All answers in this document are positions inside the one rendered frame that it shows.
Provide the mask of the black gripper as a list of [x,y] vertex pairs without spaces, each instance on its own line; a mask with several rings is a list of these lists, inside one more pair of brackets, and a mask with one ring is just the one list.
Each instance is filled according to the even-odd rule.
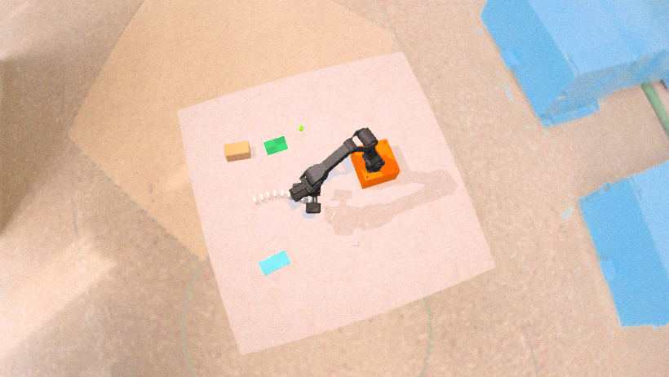
[[[321,203],[317,202],[317,196],[321,196],[321,189],[317,192],[312,192],[308,196],[312,197],[312,202],[306,203],[306,213],[307,214],[320,214],[321,213]],[[316,198],[316,201],[315,201]]]

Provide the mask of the green domino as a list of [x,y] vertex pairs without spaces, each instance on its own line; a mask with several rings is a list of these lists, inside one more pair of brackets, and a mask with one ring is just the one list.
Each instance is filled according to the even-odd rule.
[[279,153],[288,150],[288,146],[284,136],[269,141],[265,141],[264,146],[266,148],[267,155],[272,155],[274,153]]

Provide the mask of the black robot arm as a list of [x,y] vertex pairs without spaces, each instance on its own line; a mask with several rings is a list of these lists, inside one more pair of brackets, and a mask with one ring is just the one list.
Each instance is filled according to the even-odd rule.
[[[364,146],[356,145],[353,141],[353,138],[356,136]],[[377,152],[375,148],[377,145],[378,140],[368,127],[355,131],[352,138],[346,139],[343,144],[323,162],[314,164],[305,170],[299,177],[301,183],[293,183],[292,188],[289,189],[291,197],[297,202],[304,197],[308,197],[310,193],[319,191],[323,181],[327,179],[329,172],[351,153],[363,152],[362,157],[365,160],[367,173],[381,171],[386,162]]]

